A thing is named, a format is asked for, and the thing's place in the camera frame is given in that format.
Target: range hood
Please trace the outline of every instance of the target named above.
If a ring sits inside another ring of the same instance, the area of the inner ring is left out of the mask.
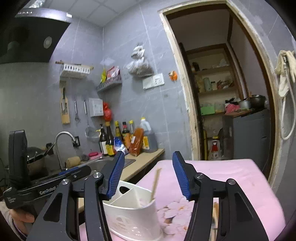
[[[0,64],[49,62],[71,21],[70,14],[54,9],[21,9],[0,33]]]

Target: screw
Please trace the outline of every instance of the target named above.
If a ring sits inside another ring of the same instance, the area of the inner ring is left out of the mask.
[[[198,172],[196,175],[195,175],[195,178],[197,179],[203,179],[205,177],[205,175],[203,175],[202,173]]]
[[[234,185],[234,184],[236,184],[236,181],[230,178],[230,179],[228,179],[228,183],[230,185]]]
[[[63,179],[62,181],[61,181],[61,183],[63,184],[63,185],[67,185],[68,183],[69,183],[69,179]]]
[[[94,178],[100,178],[101,176],[102,176],[102,173],[100,173],[100,172],[96,172],[93,174]]]

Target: countertop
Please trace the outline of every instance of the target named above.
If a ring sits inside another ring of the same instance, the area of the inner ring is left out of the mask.
[[[141,170],[143,170],[151,162],[153,162],[157,157],[164,153],[164,151],[164,149],[158,149],[153,153],[143,152],[137,157],[134,157],[131,154],[126,155],[127,159],[136,159],[136,161],[122,170],[120,180],[130,180],[133,176],[138,174]],[[84,198],[78,198],[78,211],[84,211]]]

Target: plastic jug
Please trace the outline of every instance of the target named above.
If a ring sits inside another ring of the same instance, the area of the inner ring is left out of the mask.
[[[143,145],[142,151],[144,152],[155,152],[157,151],[157,141],[155,138],[155,134],[151,129],[151,126],[148,121],[146,121],[145,117],[141,118],[140,128],[144,130],[143,137]]]

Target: human hand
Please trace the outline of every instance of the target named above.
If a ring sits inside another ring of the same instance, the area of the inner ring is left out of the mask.
[[[35,217],[21,209],[10,209],[9,213],[13,219],[15,226],[24,234],[28,235],[27,228],[24,223],[33,223]]]

